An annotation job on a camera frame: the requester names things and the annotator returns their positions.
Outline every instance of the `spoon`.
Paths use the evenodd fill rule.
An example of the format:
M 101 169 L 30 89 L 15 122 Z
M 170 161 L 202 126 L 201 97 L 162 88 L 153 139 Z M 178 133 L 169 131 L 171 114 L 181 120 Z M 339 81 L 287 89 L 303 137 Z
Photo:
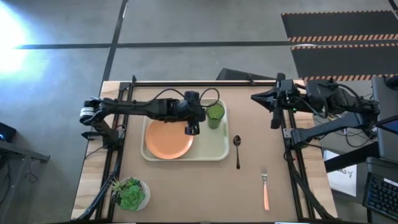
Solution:
M 234 145 L 236 146 L 236 168 L 240 169 L 241 165 L 239 163 L 239 152 L 238 152 L 238 146 L 241 144 L 241 137 L 240 136 L 235 136 L 234 137 Z

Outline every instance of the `fork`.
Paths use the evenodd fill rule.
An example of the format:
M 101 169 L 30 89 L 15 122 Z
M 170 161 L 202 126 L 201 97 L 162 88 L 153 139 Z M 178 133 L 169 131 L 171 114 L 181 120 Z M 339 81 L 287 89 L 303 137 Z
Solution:
M 268 190 L 267 190 L 267 170 L 261 172 L 262 180 L 264 181 L 264 209 L 269 211 Z

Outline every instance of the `green succulent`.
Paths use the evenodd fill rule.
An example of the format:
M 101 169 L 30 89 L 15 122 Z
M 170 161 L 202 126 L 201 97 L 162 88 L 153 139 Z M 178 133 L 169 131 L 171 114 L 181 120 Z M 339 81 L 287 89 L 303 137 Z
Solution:
M 117 202 L 122 209 L 136 211 L 146 197 L 140 181 L 133 178 L 125 183 L 113 182 L 113 190 L 118 196 Z

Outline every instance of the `orange plate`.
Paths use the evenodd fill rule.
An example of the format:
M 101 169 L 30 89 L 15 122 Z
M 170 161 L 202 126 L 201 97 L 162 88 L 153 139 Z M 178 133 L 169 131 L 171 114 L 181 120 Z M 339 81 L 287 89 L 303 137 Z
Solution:
M 145 142 L 153 155 L 175 159 L 184 155 L 192 145 L 193 136 L 184 133 L 187 122 L 152 121 L 145 133 Z

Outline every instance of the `concrete floor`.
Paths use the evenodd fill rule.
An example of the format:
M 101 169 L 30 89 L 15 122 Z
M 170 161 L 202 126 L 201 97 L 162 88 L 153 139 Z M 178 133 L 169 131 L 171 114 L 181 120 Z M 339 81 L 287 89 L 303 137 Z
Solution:
M 32 164 L 39 181 L 24 181 L 9 223 L 70 218 L 86 151 L 80 136 L 86 127 L 78 115 L 83 100 L 98 95 L 109 50 L 8 47 L 110 43 L 121 2 L 0 1 L 5 31 L 0 36 L 0 121 L 18 130 L 16 144 L 51 155 L 46 165 Z M 281 12 L 376 9 L 391 7 L 387 0 L 130 0 L 119 42 L 286 41 Z M 130 80 L 135 74 L 139 80 L 214 80 L 223 67 L 298 77 L 288 47 L 206 47 L 118 49 L 109 79 Z M 369 82 L 348 85 L 360 94 L 371 92 Z M 321 145 L 352 150 L 339 137 L 330 134 Z M 339 217 L 366 221 L 362 206 L 335 196 Z

